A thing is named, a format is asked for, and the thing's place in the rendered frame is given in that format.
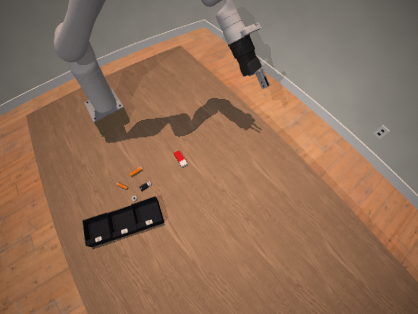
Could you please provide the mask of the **black three-compartment bin rack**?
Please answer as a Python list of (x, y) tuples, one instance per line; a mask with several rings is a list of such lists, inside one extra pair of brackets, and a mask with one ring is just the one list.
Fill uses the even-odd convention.
[(101, 245), (165, 223), (159, 202), (156, 201), (158, 202), (158, 199), (152, 197), (109, 213), (82, 220), (86, 246)]

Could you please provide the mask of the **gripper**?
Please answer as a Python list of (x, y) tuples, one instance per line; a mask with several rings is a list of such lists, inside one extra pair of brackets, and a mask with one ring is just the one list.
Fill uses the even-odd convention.
[(259, 23), (245, 27), (243, 22), (239, 21), (224, 29), (223, 33), (234, 58), (239, 63), (243, 77), (256, 74), (261, 88), (264, 89), (270, 86), (270, 84), (264, 67), (262, 67), (259, 58), (255, 54), (255, 47), (250, 38), (251, 31), (255, 32), (257, 31), (256, 29), (261, 29)]

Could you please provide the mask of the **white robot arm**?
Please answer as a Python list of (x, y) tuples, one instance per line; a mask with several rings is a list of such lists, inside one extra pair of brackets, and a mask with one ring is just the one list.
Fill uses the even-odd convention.
[[(94, 109), (100, 113), (110, 111), (116, 104), (89, 42), (94, 23), (105, 1), (69, 0), (64, 22), (57, 26), (54, 35), (57, 55), (69, 63), (72, 74)], [(234, 0), (225, 0), (216, 18), (222, 31), (242, 21)]]

